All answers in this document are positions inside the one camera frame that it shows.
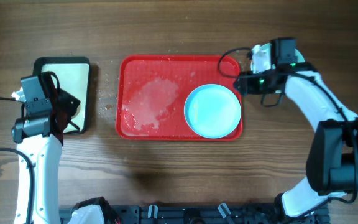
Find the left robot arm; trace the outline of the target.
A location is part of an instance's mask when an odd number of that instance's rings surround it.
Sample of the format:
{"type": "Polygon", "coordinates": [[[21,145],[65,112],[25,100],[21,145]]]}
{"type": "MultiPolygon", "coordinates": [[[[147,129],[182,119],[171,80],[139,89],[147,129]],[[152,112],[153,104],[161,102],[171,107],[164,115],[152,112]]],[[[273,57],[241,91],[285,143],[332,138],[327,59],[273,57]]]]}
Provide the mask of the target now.
{"type": "Polygon", "coordinates": [[[24,114],[12,127],[19,158],[15,223],[60,223],[58,167],[64,130],[72,124],[80,101],[62,90],[55,73],[21,78],[14,94],[24,114]]]}

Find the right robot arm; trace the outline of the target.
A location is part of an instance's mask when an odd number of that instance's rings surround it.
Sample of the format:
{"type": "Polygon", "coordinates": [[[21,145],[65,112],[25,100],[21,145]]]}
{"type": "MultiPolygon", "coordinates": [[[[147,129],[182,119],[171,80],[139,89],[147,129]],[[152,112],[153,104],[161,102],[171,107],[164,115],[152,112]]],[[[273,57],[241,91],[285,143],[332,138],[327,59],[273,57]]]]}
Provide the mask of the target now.
{"type": "Polygon", "coordinates": [[[277,220],[291,223],[332,201],[352,203],[358,194],[358,115],[324,84],[296,48],[294,38],[246,48],[250,69],[235,76],[242,95],[286,96],[314,130],[306,176],[276,199],[277,220]]]}

